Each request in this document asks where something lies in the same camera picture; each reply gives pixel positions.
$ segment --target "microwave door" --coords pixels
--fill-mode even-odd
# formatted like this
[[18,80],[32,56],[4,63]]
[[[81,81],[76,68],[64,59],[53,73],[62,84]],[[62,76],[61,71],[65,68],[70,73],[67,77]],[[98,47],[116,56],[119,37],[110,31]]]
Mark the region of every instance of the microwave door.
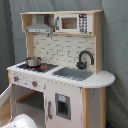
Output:
[[58,16],[57,32],[79,33],[79,15],[60,15]]

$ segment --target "countertop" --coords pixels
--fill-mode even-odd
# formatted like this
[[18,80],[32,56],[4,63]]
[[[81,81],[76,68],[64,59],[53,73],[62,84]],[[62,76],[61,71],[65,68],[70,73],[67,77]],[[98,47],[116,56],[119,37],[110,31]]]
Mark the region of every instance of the countertop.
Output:
[[52,75],[53,72],[63,68],[63,66],[58,66],[46,73],[33,72],[33,71],[17,68],[17,66],[24,64],[24,63],[25,62],[11,66],[7,68],[7,70],[14,70],[14,71],[24,72],[24,73],[28,73],[32,75],[37,75],[37,76],[41,76],[46,79],[65,82],[67,84],[70,84],[76,87],[82,87],[82,88],[102,88],[102,87],[111,85],[115,80],[114,75],[107,71],[101,71],[98,74],[93,74],[83,81],[76,81],[76,80],[71,80],[71,79],[57,77],[57,76]]

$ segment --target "toy kitchen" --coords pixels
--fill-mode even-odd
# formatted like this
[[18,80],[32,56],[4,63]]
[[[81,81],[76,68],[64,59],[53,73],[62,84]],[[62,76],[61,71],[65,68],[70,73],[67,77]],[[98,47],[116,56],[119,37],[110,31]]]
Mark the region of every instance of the toy kitchen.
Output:
[[115,77],[102,70],[102,11],[21,18],[27,59],[7,68],[10,85],[0,95],[1,111],[10,101],[8,121],[26,114],[38,128],[105,128],[106,87]]

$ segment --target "microwave window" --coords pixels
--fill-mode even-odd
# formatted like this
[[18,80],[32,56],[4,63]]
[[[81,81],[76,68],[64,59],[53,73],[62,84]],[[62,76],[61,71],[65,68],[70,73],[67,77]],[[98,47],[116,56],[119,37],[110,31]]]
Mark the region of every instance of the microwave window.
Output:
[[62,29],[77,29],[77,18],[61,18]]

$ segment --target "toy stove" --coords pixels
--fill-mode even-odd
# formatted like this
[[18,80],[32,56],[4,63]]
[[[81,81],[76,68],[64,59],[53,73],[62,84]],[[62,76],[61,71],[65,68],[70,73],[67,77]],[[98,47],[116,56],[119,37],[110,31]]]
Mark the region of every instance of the toy stove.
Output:
[[28,67],[25,62],[14,65],[10,68],[11,83],[34,89],[40,92],[44,91],[45,73],[58,67],[58,65],[42,63],[38,67]]
[[47,71],[50,71],[51,69],[54,69],[58,67],[58,65],[53,65],[53,64],[47,64],[47,63],[42,63],[40,66],[37,67],[29,67],[27,64],[22,64],[20,66],[17,66],[18,68],[25,69],[25,70],[30,70],[30,71],[36,71],[36,72],[42,72],[45,73]]

